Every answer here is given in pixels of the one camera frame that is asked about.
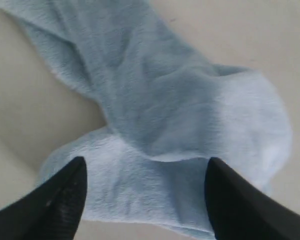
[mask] fabric texture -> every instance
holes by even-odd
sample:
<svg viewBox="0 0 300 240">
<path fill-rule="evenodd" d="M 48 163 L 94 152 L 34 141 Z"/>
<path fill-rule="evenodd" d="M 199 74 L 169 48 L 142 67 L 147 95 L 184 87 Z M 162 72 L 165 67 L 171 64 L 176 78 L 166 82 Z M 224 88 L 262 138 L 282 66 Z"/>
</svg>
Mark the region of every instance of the fabric texture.
<svg viewBox="0 0 300 240">
<path fill-rule="evenodd" d="M 292 132 L 255 70 L 211 63 L 145 0 L 0 0 L 51 71 L 96 101 L 108 125 L 56 150 L 50 178 L 87 161 L 83 219 L 150 223 L 214 239 L 204 199 L 210 157 L 259 189 L 289 157 Z"/>
</svg>

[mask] beige floor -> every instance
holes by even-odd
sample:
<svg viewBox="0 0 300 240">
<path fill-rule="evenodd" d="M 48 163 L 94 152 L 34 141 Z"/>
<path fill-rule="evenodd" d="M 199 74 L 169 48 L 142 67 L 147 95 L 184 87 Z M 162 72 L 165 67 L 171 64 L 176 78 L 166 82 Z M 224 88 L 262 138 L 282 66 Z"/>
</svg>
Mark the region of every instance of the beige floor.
<svg viewBox="0 0 300 240">
<path fill-rule="evenodd" d="M 164 19 L 216 62 L 261 69 L 294 129 L 274 197 L 300 213 L 300 0 L 152 0 Z M 0 12 L 0 207 L 31 189 L 55 148 L 104 124 L 96 104 L 57 82 L 16 24 Z M 154 226 L 83 223 L 77 240 L 186 239 Z"/>
</svg>

